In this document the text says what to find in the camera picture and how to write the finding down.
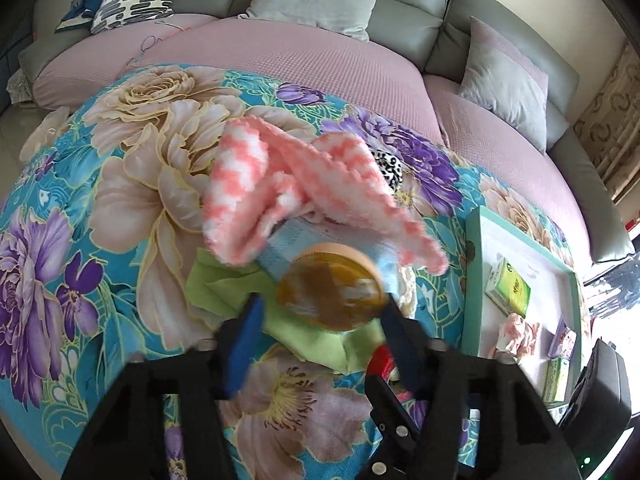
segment teal tray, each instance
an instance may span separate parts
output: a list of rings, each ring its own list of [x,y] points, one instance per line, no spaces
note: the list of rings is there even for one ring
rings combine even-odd
[[[461,350],[468,355],[487,357],[488,345],[495,345],[498,328],[506,320],[506,315],[484,293],[492,265],[500,256],[506,257],[531,286],[527,321],[542,324],[536,355],[524,358],[521,363],[539,394],[546,375],[546,354],[560,315],[576,333],[564,398],[568,401],[581,370],[578,278],[546,247],[484,206],[474,209],[466,218],[466,297]]]

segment patterned curtain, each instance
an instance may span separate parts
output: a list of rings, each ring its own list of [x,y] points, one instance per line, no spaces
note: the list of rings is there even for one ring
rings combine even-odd
[[[619,202],[640,180],[640,59],[630,43],[575,132]]]

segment round container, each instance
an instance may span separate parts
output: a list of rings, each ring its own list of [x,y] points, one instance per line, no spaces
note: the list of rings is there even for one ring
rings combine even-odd
[[[281,305],[335,332],[369,323],[386,301],[382,276],[369,257],[330,242],[303,251],[278,284]]]

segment pink and white towel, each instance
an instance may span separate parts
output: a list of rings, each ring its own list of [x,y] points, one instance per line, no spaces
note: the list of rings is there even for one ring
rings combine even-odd
[[[399,251],[402,266],[442,274],[439,243],[396,204],[366,143],[329,132],[307,143],[257,117],[229,121],[204,203],[205,244],[221,262],[242,266],[286,218],[314,213],[373,229]]]

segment floral blanket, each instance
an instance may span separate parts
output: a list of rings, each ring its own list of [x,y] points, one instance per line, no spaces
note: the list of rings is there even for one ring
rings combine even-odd
[[[450,259],[418,272],[417,319],[460,342],[465,217],[486,205],[572,264],[560,229],[490,174],[418,133],[341,99],[273,78],[158,66],[88,100],[22,172],[0,216],[0,408],[62,473],[128,356],[182,352],[220,320],[184,283],[202,246],[201,204],[225,121],[259,116],[297,137],[361,136],[402,162],[398,201]],[[267,335],[242,392],[222,405],[240,478],[353,478],[380,434],[361,373],[299,362]],[[416,419],[417,406],[408,405]],[[185,477],[175,399],[166,403],[173,480]],[[477,423],[465,421],[472,462]]]

